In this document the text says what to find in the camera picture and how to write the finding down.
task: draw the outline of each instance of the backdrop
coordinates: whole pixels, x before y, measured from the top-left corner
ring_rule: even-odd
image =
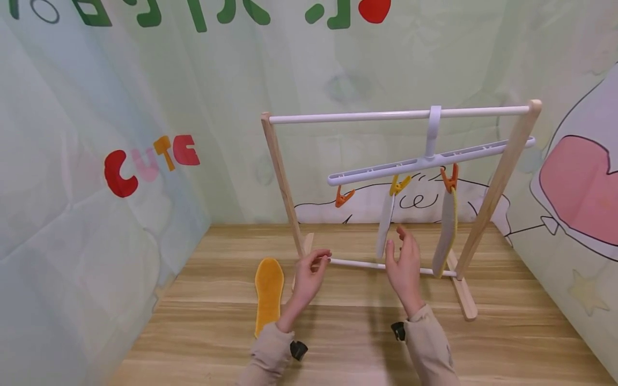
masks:
[[[530,98],[537,146],[493,221],[618,377],[617,20],[612,0],[4,0],[3,377],[104,383],[210,222],[286,221],[261,112]],[[513,122],[444,119],[437,150]],[[335,208],[326,176],[419,156],[426,126],[278,126],[299,221],[376,222],[388,178]],[[496,164],[460,165],[461,220]],[[436,176],[413,176],[395,221],[439,220]]]

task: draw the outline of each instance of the orange clip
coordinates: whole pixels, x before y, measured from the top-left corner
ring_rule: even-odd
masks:
[[[457,164],[453,164],[453,174],[450,178],[446,177],[446,167],[444,166],[440,168],[440,174],[442,175],[442,181],[444,182],[447,192],[451,193],[453,188],[457,189],[457,178],[459,176],[459,166],[457,166]]]
[[[392,176],[392,182],[391,182],[391,190],[389,191],[389,195],[398,195],[400,191],[402,191],[403,189],[405,189],[406,186],[408,186],[408,184],[410,183],[410,181],[412,180],[411,176],[408,176],[406,178],[404,178],[403,181],[401,182],[397,182],[397,179],[399,178],[399,174],[395,174],[394,176]]]
[[[356,190],[352,189],[352,191],[348,192],[344,196],[341,194],[341,185],[339,185],[339,188],[337,188],[337,198],[335,198],[335,208],[341,208],[341,206],[345,204],[347,200],[352,198],[354,192],[356,192]]]

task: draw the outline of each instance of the sleeve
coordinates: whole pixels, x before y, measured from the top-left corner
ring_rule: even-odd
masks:
[[[236,385],[274,385],[290,362],[292,340],[293,332],[285,334],[274,322],[266,324],[251,347],[251,361],[240,374]]]
[[[429,305],[404,322],[405,344],[424,386],[459,385],[446,335]]]

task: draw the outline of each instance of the red letter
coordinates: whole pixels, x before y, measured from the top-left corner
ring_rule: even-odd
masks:
[[[174,157],[180,165],[199,165],[200,159],[194,149],[187,146],[195,145],[189,134],[177,135],[174,138]]]
[[[123,150],[114,150],[105,157],[103,166],[103,172],[108,182],[109,189],[120,198],[129,197],[137,190],[136,176],[125,180],[120,175],[120,168],[125,159],[127,159],[127,153]]]
[[[169,171],[171,172],[172,170],[176,169],[176,166],[174,166],[174,163],[172,162],[172,158],[167,153],[167,149],[172,147],[172,145],[169,143],[169,137],[167,135],[162,136],[153,143],[153,146],[156,154],[165,154],[165,162],[167,162],[167,168],[169,169]]]

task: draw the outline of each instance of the yellow insole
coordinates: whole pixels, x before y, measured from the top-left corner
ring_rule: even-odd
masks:
[[[441,223],[440,239],[431,263],[433,275],[437,278],[442,277],[446,268],[446,260],[453,248],[455,236],[457,236],[457,190],[455,187],[452,188],[451,193],[444,192]]]
[[[281,294],[283,293],[283,270],[273,258],[260,262],[255,273],[255,290],[258,292],[258,315],[255,319],[255,337],[266,324],[276,322],[281,315]]]

